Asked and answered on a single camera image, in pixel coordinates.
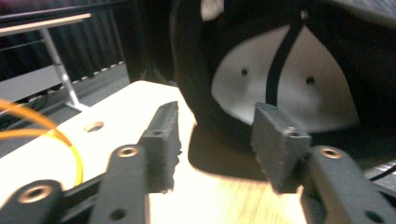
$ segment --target black cable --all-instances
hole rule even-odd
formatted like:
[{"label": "black cable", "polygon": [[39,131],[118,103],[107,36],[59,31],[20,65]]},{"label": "black cable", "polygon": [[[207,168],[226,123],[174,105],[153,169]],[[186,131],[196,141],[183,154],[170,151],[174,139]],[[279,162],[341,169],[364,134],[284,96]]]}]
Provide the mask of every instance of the black cable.
[{"label": "black cable", "polygon": [[[44,103],[41,106],[39,106],[38,108],[35,108],[35,105],[37,104],[38,99],[39,99],[39,95],[38,95],[35,98],[35,101],[29,107],[32,108],[33,110],[36,110],[36,111],[42,109],[46,105],[46,103],[48,101],[48,98],[49,98],[49,95],[48,95],[47,91],[46,91],[46,94],[44,95],[44,97],[46,97],[46,98],[44,100]],[[1,131],[5,131],[9,126],[11,126],[12,124],[14,124],[15,122],[17,122],[19,120],[21,120],[21,119],[16,118],[16,117],[11,116],[11,115],[6,115],[4,118],[0,119],[0,132]]]},{"label": "black cable", "polygon": [[19,45],[12,46],[12,47],[9,47],[9,48],[0,49],[0,52],[6,51],[6,50],[9,50],[9,49],[18,49],[18,48],[26,47],[26,46],[33,45],[33,44],[43,43],[43,42],[44,42],[44,40],[40,39],[40,40],[37,40],[37,41],[32,41],[32,42],[29,42],[29,43],[19,44]]},{"label": "black cable", "polygon": [[376,181],[376,180],[379,180],[379,179],[381,179],[381,178],[384,178],[384,177],[387,176],[387,175],[391,175],[391,174],[393,174],[394,172],[396,172],[396,164],[393,165],[392,167],[390,167],[388,170],[384,171],[383,173],[371,177],[369,180],[371,180],[371,181]]}]

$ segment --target wooden table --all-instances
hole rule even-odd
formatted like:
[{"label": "wooden table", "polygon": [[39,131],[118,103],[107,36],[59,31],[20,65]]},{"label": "wooden table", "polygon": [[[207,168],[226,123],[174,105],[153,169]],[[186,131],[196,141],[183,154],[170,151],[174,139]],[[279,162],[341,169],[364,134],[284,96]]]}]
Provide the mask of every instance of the wooden table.
[{"label": "wooden table", "polygon": [[[88,180],[106,170],[115,148],[134,144],[157,108],[178,101],[183,153],[175,172],[175,188],[150,194],[151,223],[305,223],[300,195],[275,195],[260,181],[213,175],[191,166],[188,150],[195,119],[179,90],[135,82],[59,126],[81,152]],[[96,121],[105,126],[94,133],[84,127]],[[73,187],[75,163],[65,146],[39,137],[0,160],[0,205],[12,192],[37,179],[54,179]]]}]

